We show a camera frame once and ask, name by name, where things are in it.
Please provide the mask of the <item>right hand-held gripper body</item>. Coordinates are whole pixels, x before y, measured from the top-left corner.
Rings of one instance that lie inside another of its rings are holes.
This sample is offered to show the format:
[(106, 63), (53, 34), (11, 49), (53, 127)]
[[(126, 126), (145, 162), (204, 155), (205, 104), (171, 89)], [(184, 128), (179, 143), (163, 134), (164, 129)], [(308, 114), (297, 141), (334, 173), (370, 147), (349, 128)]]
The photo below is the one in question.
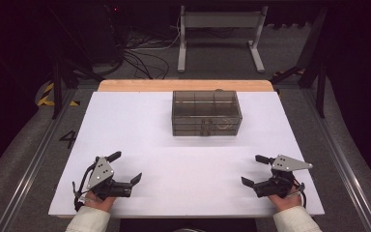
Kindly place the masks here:
[(292, 188), (299, 192), (304, 191), (304, 183), (299, 183), (294, 176), (294, 171), (305, 170), (313, 167), (311, 163), (293, 159), (284, 155), (273, 158), (271, 166), (271, 177), (262, 183), (254, 185), (253, 189), (258, 197), (278, 195), (286, 197)]

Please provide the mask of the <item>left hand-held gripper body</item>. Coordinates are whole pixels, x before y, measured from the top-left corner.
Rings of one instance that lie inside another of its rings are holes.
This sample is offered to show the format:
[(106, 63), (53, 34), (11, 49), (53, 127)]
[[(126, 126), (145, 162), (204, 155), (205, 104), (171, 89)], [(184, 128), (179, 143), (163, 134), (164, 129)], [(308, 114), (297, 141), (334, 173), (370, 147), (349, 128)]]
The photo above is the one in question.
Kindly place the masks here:
[(130, 197), (132, 185), (119, 183), (113, 180), (114, 170), (106, 157), (99, 157), (95, 162), (94, 170), (89, 178), (87, 190), (93, 192), (98, 198)]

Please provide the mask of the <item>smoky acrylic drawer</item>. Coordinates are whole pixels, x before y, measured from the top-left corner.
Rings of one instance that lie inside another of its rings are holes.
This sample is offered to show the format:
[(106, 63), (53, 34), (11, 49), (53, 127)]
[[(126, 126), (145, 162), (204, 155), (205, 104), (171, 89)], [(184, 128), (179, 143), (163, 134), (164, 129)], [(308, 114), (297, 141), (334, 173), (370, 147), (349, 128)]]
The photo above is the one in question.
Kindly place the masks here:
[(174, 130), (182, 131), (237, 131), (238, 124), (211, 124), (211, 125), (174, 125)]
[(239, 124), (241, 113), (236, 91), (174, 91), (174, 124)]
[(175, 130), (174, 136), (235, 136), (237, 130)]

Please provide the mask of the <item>smoky acrylic organizer box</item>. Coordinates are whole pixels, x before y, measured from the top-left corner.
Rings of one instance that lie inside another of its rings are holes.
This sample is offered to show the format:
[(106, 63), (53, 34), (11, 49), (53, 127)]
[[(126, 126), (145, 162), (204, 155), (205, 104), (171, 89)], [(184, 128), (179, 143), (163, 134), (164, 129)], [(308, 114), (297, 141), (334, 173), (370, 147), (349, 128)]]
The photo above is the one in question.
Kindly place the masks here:
[(236, 91), (174, 91), (174, 136), (235, 136), (243, 115)]

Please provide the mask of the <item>person's left hand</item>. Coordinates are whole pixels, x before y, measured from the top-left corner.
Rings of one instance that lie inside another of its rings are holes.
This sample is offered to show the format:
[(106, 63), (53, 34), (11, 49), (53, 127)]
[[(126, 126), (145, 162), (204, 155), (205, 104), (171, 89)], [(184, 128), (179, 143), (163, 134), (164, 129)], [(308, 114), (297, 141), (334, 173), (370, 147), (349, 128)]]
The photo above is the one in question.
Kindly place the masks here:
[(88, 191), (85, 194), (85, 205), (109, 213), (116, 200), (115, 197), (106, 197), (104, 200), (98, 198), (93, 192)]

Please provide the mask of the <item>person's right hand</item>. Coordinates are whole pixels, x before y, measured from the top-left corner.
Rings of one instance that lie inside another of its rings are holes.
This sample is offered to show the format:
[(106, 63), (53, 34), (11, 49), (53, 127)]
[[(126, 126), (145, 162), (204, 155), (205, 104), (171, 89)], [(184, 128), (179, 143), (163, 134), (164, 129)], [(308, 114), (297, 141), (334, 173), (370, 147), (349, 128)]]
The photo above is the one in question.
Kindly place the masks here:
[(298, 190), (293, 189), (286, 197), (270, 195), (269, 200), (274, 205), (277, 212), (282, 212), (301, 205), (301, 196)]

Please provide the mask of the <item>white board sheet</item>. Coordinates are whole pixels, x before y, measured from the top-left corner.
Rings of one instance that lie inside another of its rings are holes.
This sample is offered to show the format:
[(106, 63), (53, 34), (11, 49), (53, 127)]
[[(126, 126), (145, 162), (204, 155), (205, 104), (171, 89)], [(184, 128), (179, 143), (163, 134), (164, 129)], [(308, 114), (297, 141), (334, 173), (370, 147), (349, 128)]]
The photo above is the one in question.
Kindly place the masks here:
[(240, 92), (243, 120), (235, 136), (175, 136), (169, 92), (96, 92), (92, 95), (49, 212), (71, 217), (73, 189), (96, 157), (121, 152), (114, 178), (140, 176), (129, 198), (114, 205), (115, 218), (261, 218), (273, 214), (269, 199), (242, 179), (263, 182), (262, 155), (301, 159), (275, 92)]

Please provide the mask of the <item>black tripod stand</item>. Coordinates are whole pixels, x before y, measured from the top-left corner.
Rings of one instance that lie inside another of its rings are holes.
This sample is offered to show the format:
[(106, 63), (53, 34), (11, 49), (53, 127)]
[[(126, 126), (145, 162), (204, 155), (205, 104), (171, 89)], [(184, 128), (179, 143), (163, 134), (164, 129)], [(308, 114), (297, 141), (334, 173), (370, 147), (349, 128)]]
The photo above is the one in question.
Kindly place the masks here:
[(314, 81), (318, 80), (316, 109), (321, 118), (325, 117), (324, 101), (327, 70), (323, 58), (316, 54), (316, 48), (320, 39), (321, 31), (323, 29), (327, 11), (327, 7), (323, 7), (319, 11), (318, 16), (311, 27), (311, 31), (305, 41), (305, 45), (303, 46), (297, 63), (287, 71), (276, 72), (271, 79), (271, 84), (274, 85), (303, 70), (303, 74), (298, 82), (300, 88), (310, 88)]
[(78, 86), (79, 81), (75, 71), (78, 71), (79, 73), (82, 73), (98, 82), (103, 81), (102, 76), (83, 68), (70, 59), (61, 58), (55, 60), (52, 66), (52, 83), (54, 84), (53, 119), (56, 119), (60, 115), (64, 105), (62, 97), (62, 84), (65, 83), (68, 89), (74, 89)]

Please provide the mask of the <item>yellow black hazard tape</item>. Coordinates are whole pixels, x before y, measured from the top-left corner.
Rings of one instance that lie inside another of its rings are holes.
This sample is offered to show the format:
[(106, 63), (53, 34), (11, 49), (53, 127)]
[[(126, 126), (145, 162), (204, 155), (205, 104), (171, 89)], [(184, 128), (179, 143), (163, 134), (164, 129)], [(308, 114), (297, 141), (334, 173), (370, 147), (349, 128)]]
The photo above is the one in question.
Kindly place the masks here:
[(50, 94), (50, 92), (54, 89), (54, 83), (53, 82), (49, 82), (46, 87), (44, 88), (43, 90), (43, 94), (41, 96), (41, 98), (38, 100), (37, 102), (37, 105), (38, 106), (42, 106), (42, 105), (47, 105), (47, 106), (54, 106), (55, 105), (55, 102), (54, 101), (50, 101), (48, 99), (48, 96)]

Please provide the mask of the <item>wooden table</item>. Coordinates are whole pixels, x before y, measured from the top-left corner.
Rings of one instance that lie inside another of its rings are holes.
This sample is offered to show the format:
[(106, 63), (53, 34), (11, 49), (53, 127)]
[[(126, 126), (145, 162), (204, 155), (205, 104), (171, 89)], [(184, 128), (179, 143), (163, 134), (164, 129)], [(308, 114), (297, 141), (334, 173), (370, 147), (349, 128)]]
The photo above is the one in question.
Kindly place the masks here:
[(267, 80), (111, 79), (100, 83), (99, 92), (171, 92), (199, 90), (273, 92)]

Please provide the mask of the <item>black equipment case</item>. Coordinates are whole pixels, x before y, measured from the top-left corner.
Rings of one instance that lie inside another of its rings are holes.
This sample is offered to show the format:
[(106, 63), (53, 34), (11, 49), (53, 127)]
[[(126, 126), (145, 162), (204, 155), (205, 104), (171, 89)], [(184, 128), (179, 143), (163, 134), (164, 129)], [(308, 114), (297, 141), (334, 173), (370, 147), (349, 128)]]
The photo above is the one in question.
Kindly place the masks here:
[(104, 5), (80, 5), (76, 8), (79, 34), (92, 63), (114, 65), (119, 50), (114, 39), (110, 13)]

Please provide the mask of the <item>grey metal stand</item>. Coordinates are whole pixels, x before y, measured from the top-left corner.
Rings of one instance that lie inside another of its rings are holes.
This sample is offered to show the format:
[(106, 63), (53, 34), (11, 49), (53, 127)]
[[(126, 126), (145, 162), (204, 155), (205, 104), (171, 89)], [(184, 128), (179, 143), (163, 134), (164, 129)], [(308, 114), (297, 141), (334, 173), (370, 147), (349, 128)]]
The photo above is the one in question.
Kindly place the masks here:
[(247, 42), (247, 45), (257, 72), (264, 73), (265, 67), (258, 51), (258, 43), (267, 13), (268, 7), (262, 7), (260, 10), (250, 12), (188, 12), (185, 6), (181, 6), (178, 72), (183, 73), (186, 70), (187, 28), (252, 28), (254, 37)]

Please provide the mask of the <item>aluminium floor rail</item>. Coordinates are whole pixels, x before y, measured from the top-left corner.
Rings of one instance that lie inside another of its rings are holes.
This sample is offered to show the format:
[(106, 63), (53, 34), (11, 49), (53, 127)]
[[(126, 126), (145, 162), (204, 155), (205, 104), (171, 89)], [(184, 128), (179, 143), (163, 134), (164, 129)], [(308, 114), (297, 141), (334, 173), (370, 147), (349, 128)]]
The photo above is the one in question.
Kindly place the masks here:
[(308, 106), (310, 107), (312, 114), (316, 119), (320, 130), (322, 131), (322, 134), (324, 135), (329, 147), (331, 159), (338, 170), (346, 191), (351, 197), (361, 222), (366, 232), (371, 232), (371, 206), (362, 190), (357, 176), (349, 165), (344, 152), (331, 135), (327, 121), (320, 116), (320, 113), (316, 109), (316, 101), (314, 100), (312, 93), (309, 90), (302, 90), (301, 92)]
[(14, 223), (14, 219), (16, 218), (30, 188), (32, 187), (36, 179), (36, 176), (39, 173), (39, 170), (47, 155), (49, 144), (54, 136), (54, 133), (58, 129), (60, 122), (70, 104), (70, 101), (75, 95), (75, 92), (75, 89), (66, 91), (62, 101), (63, 106), (60, 109), (60, 112), (54, 119), (50, 120), (50, 124), (43, 135), (43, 139), (40, 142), (37, 151), (29, 162), (28, 167), (24, 171), (19, 183), (17, 184), (11, 201), (9, 202), (3, 215), (0, 218), (0, 232), (10, 231)]

